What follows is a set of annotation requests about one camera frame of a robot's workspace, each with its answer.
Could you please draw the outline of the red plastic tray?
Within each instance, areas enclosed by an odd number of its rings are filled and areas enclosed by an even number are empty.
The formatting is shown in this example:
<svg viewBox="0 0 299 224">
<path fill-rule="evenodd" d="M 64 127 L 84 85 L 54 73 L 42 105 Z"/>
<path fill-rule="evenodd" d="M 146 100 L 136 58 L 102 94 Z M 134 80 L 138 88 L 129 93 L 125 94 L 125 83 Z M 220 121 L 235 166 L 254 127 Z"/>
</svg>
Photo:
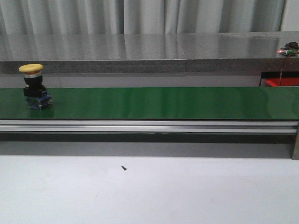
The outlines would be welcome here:
<svg viewBox="0 0 299 224">
<path fill-rule="evenodd" d="M 265 80 L 266 84 L 271 87 L 279 87 L 279 86 L 298 86 L 299 79 L 298 78 L 268 78 Z"/>
</svg>

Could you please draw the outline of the yellow mushroom push button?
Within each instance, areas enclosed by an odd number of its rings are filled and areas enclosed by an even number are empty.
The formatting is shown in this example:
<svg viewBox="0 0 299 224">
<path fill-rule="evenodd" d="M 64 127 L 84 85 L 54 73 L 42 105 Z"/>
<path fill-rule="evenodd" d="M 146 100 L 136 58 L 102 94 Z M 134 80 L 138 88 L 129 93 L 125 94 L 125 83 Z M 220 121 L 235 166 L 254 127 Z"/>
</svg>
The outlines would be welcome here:
<svg viewBox="0 0 299 224">
<path fill-rule="evenodd" d="M 23 94 L 27 107 L 31 109 L 42 110 L 52 105 L 52 97 L 43 85 L 42 69 L 43 65 L 38 63 L 22 65 L 18 69 L 27 85 L 23 88 Z"/>
</svg>

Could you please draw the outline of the green conveyor belt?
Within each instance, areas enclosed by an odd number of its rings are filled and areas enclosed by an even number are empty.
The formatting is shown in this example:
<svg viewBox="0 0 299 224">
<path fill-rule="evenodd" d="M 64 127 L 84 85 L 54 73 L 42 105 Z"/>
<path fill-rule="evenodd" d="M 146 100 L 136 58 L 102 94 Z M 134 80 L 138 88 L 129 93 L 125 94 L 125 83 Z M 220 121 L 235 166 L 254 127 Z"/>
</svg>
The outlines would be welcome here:
<svg viewBox="0 0 299 224">
<path fill-rule="evenodd" d="M 50 88 L 52 105 L 29 109 L 22 89 L 1 89 L 2 119 L 297 120 L 297 87 Z"/>
</svg>

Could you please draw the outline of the circuit board with red LED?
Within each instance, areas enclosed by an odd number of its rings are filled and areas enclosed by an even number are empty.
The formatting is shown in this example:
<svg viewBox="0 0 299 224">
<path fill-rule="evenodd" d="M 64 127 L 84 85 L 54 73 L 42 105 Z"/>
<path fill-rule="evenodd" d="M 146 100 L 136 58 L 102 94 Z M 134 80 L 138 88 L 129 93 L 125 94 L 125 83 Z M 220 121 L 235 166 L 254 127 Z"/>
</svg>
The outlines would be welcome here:
<svg viewBox="0 0 299 224">
<path fill-rule="evenodd" d="M 282 54 L 285 56 L 288 55 L 297 55 L 299 53 L 299 45 L 297 42 L 289 42 L 283 48 L 278 50 L 278 54 Z"/>
</svg>

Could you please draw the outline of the grey curtain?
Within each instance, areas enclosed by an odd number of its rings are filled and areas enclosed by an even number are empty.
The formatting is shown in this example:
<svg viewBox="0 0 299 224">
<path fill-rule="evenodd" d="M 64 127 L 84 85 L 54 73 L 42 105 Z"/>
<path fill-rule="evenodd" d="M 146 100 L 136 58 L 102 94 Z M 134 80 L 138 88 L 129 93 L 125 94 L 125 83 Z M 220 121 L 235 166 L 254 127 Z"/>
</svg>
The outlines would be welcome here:
<svg viewBox="0 0 299 224">
<path fill-rule="evenodd" d="M 3 0 L 3 35 L 273 32 L 283 0 Z"/>
</svg>

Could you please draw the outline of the aluminium conveyor frame rail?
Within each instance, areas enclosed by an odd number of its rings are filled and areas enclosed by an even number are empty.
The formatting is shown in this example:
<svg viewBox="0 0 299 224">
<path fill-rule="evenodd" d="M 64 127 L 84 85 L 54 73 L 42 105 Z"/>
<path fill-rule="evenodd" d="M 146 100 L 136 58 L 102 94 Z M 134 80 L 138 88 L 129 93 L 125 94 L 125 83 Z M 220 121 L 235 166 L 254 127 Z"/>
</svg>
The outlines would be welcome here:
<svg viewBox="0 0 299 224">
<path fill-rule="evenodd" d="M 299 123 L 285 120 L 5 119 L 1 141 L 201 142 L 293 144 L 299 158 Z"/>
</svg>

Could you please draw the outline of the grey stone counter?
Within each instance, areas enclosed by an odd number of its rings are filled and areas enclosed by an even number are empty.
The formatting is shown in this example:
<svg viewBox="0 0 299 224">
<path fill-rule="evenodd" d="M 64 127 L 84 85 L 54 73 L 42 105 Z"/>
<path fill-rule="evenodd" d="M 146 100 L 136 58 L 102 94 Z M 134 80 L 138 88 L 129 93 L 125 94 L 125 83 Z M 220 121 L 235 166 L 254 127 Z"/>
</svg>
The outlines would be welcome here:
<svg viewBox="0 0 299 224">
<path fill-rule="evenodd" d="M 278 53 L 290 32 L 2 35 L 0 71 L 40 63 L 44 73 L 298 71 L 299 58 Z"/>
</svg>

